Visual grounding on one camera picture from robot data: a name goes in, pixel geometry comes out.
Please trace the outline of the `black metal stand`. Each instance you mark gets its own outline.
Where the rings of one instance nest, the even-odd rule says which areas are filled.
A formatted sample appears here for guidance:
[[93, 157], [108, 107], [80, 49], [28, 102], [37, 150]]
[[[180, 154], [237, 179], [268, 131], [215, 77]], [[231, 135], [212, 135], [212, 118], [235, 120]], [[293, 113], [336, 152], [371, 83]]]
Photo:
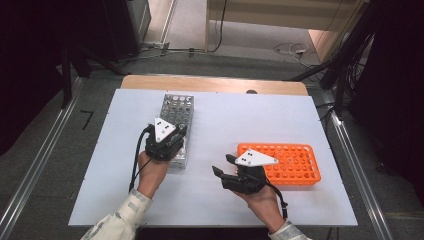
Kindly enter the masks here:
[[89, 48], [81, 44], [63, 44], [61, 47], [61, 61], [62, 61], [62, 82], [63, 82], [63, 101], [62, 109], [65, 109], [72, 99], [72, 86], [71, 86], [71, 67], [77, 71], [79, 76], [89, 77], [91, 69], [86, 61], [87, 58], [95, 60], [97, 63], [112, 71], [113, 73], [126, 76], [129, 72], [123, 72], [112, 63], [102, 58], [100, 55], [91, 51]]
[[300, 82], [312, 75], [324, 72], [319, 84], [323, 90], [336, 87], [334, 103], [336, 113], [340, 113], [343, 109], [343, 97], [347, 89], [350, 71], [359, 61], [359, 54], [364, 51], [373, 37], [375, 15], [380, 3], [381, 0], [366, 0], [366, 9], [352, 31], [342, 37], [336, 52], [327, 61], [291, 78], [291, 81]]

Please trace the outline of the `person's left hand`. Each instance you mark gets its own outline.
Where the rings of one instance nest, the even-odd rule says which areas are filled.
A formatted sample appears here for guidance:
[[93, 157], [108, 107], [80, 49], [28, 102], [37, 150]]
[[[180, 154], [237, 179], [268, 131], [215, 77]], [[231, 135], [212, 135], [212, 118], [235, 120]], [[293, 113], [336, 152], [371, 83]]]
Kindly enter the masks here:
[[151, 159], [145, 152], [141, 152], [138, 159], [140, 172], [137, 190], [152, 199], [165, 179], [169, 164], [169, 161]]

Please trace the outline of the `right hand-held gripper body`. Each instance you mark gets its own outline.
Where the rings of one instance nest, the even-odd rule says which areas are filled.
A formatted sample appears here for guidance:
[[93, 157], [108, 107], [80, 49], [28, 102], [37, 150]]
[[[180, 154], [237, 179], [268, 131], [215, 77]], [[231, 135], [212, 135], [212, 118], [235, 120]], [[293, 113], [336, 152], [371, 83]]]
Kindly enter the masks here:
[[277, 163], [276, 158], [249, 148], [236, 157], [236, 174], [226, 174], [229, 176], [229, 181], [221, 180], [221, 184], [224, 189], [246, 195], [258, 193], [264, 186], [269, 186], [279, 193], [279, 190], [268, 180], [264, 170], [265, 165]]

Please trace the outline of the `grey cabinet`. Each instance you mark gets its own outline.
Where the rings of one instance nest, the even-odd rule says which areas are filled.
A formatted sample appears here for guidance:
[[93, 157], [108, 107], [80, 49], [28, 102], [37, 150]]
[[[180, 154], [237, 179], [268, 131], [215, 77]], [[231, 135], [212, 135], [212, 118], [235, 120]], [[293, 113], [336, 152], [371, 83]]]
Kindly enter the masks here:
[[137, 45], [140, 46], [146, 36], [151, 22], [151, 13], [148, 0], [127, 0]]

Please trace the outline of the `wooden table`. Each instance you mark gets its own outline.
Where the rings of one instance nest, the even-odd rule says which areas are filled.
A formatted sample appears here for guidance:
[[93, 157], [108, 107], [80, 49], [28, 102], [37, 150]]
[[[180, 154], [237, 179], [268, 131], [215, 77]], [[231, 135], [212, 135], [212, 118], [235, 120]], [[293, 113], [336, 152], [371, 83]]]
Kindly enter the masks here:
[[204, 76], [127, 75], [121, 83], [121, 88], [225, 93], [246, 93], [247, 90], [253, 89], [258, 94], [267, 95], [308, 95], [306, 86], [301, 82]]

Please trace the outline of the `metal test tube rack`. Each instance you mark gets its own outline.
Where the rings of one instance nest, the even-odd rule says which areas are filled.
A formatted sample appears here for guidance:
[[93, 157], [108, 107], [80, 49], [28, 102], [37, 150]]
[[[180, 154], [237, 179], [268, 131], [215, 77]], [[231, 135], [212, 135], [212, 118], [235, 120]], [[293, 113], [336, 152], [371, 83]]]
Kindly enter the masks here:
[[187, 165], [187, 148], [190, 138], [190, 131], [194, 113], [194, 97], [189, 95], [165, 94], [160, 118], [177, 126], [185, 124], [187, 132], [184, 137], [184, 145], [179, 150], [178, 154], [171, 161], [171, 166], [174, 168], [184, 169]]

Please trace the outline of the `aluminium floor rail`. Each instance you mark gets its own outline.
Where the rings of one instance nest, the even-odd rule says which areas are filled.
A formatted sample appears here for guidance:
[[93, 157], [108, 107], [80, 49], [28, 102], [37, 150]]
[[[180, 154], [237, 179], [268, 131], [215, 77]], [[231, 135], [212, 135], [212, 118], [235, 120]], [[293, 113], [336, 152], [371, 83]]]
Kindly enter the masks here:
[[363, 200], [367, 215], [371, 221], [378, 240], [395, 240], [386, 221], [380, 204], [374, 194], [372, 186], [364, 172], [355, 148], [350, 140], [347, 128], [343, 120], [336, 114], [335, 105], [330, 104], [328, 114], [335, 128], [338, 139], [345, 153], [347, 162], [355, 179], [359, 193]]
[[0, 219], [0, 239], [6, 239], [11, 233], [16, 224], [26, 202], [28, 201], [31, 192], [33, 191], [49, 157], [62, 134], [65, 125], [78, 101], [81, 90], [86, 82], [86, 78], [77, 77], [72, 85], [73, 96], [67, 106], [61, 109], [50, 128], [47, 136], [36, 156], [34, 157], [29, 169], [25, 173], [23, 180], [18, 185], [17, 190], [11, 196], [8, 204], [6, 205], [5, 212], [1, 215]]

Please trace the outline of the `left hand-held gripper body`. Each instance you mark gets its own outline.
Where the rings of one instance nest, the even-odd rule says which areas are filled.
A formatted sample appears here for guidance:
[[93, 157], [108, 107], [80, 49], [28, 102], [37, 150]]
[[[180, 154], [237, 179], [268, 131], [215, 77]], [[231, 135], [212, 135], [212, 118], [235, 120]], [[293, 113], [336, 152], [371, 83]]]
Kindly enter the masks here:
[[176, 126], [160, 117], [154, 119], [153, 130], [146, 139], [145, 152], [156, 160], [169, 161], [172, 156], [172, 137]]

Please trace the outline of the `person's right hand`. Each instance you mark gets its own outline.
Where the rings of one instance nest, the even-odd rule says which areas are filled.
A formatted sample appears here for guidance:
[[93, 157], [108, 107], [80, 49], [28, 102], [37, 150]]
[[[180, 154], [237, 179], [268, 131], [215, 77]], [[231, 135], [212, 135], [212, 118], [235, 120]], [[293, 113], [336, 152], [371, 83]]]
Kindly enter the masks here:
[[263, 187], [255, 194], [235, 192], [235, 195], [247, 203], [248, 208], [265, 224], [270, 234], [277, 232], [284, 225], [285, 219], [280, 213], [276, 193], [269, 186]]

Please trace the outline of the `light wooden furniture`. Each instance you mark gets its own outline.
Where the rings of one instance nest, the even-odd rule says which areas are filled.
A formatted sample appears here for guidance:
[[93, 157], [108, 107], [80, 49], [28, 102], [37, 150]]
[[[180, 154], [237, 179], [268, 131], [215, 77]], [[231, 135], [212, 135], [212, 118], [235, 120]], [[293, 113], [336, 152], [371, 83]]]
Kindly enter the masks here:
[[230, 22], [308, 29], [321, 61], [336, 54], [371, 0], [207, 0], [204, 49], [209, 49], [209, 22], [225, 10]]

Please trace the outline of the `orange test tube rack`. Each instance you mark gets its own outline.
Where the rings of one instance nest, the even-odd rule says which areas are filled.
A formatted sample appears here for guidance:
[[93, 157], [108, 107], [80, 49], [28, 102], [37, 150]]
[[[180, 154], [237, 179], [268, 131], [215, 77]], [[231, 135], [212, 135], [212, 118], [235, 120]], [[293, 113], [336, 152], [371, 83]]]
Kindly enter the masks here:
[[276, 158], [278, 162], [264, 165], [268, 180], [275, 185], [314, 185], [321, 180], [314, 151], [307, 144], [239, 143], [237, 154], [255, 150]]

